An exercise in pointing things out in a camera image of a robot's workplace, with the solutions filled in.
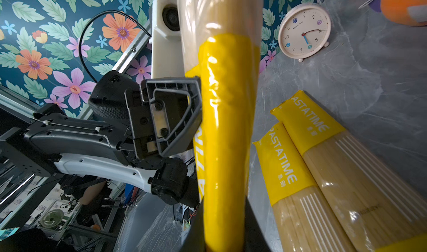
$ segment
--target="person's arm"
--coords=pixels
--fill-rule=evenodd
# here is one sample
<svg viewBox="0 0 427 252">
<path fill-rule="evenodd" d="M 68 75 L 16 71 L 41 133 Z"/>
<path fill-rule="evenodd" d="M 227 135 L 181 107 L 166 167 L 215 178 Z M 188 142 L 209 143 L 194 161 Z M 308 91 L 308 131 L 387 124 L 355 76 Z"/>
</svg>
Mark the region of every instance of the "person's arm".
<svg viewBox="0 0 427 252">
<path fill-rule="evenodd" d="M 82 205 L 89 205 L 92 200 L 101 192 L 101 190 L 104 188 L 106 181 L 97 183 L 95 185 L 89 186 L 86 188 L 85 192 L 83 193 L 83 196 L 79 199 L 79 202 Z"/>
</svg>

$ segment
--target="alarm clock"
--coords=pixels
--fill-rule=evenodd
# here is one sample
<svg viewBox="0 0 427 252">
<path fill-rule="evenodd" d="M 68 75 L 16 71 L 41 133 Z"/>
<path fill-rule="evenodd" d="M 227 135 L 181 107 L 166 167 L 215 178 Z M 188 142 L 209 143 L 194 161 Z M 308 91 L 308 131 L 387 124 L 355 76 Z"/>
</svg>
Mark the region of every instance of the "alarm clock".
<svg viewBox="0 0 427 252">
<path fill-rule="evenodd" d="M 329 45 L 330 29 L 329 14 L 320 5 L 297 5 L 280 23 L 280 49 L 288 57 L 302 62 Z"/>
</svg>

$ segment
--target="camera lens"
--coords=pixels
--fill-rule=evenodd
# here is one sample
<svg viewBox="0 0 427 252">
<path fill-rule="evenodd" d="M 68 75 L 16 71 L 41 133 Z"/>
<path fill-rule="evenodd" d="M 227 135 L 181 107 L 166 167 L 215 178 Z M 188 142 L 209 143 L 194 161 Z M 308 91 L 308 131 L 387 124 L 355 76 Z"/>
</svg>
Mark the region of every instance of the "camera lens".
<svg viewBox="0 0 427 252">
<path fill-rule="evenodd" d="M 179 31 L 178 9 L 175 6 L 165 7 L 163 21 L 170 30 Z"/>
</svg>

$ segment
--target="white striped lines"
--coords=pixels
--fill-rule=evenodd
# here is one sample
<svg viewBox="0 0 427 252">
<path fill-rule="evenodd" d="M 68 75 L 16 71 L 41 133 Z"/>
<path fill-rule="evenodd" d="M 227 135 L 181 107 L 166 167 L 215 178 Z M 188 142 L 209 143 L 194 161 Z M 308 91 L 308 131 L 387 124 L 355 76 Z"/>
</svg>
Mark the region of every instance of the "white striped lines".
<svg viewBox="0 0 427 252">
<path fill-rule="evenodd" d="M 342 246 L 341 241 L 339 240 L 335 232 L 335 229 L 332 227 L 329 218 L 326 215 L 317 195 L 313 193 L 301 198 L 299 201 L 301 202 L 301 205 L 304 209 L 305 216 L 307 217 L 308 223 L 310 224 L 312 230 L 312 234 L 316 239 L 320 251 L 344 252 L 344 247 Z"/>
<path fill-rule="evenodd" d="M 427 204 L 353 136 L 335 142 L 410 222 L 426 217 Z"/>
</svg>

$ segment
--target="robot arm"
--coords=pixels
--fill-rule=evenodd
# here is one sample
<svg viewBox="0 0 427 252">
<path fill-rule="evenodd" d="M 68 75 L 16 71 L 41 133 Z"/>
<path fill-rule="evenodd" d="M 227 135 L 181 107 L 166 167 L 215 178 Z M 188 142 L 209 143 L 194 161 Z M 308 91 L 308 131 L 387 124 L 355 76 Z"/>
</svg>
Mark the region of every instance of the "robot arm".
<svg viewBox="0 0 427 252">
<path fill-rule="evenodd" d="M 195 207 L 197 181 L 187 176 L 184 162 L 168 156 L 191 148 L 201 122 L 199 83 L 176 78 L 138 86 L 111 71 L 89 99 L 105 122 L 70 118 L 48 104 L 34 113 L 33 124 L 0 136 L 0 153 L 35 175 L 94 175 Z"/>
</svg>

